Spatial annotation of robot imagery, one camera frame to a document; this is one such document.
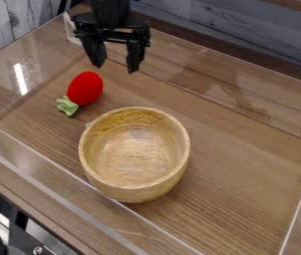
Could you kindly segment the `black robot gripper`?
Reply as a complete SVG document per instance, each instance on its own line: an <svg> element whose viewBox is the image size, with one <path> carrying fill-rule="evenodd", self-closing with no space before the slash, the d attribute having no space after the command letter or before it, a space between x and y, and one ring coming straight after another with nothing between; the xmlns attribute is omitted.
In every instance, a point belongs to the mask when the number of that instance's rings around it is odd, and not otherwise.
<svg viewBox="0 0 301 255"><path fill-rule="evenodd" d="M82 41L92 65L100 68L106 62L106 42L127 44L128 73L136 72L145 60L146 47L151 45L150 22L130 14L102 21L91 12L72 15L71 21L75 23L75 37Z"/></svg>

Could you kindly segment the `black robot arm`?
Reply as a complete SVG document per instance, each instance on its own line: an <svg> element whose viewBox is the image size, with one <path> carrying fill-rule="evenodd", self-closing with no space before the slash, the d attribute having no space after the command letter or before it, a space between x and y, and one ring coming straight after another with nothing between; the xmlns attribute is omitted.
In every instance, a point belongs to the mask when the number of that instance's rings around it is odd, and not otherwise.
<svg viewBox="0 0 301 255"><path fill-rule="evenodd" d="M131 0L90 0L91 11L71 17L75 37L87 56L100 68L108 57L106 43L127 46L128 73L139 70L151 45L151 25L131 15Z"/></svg>

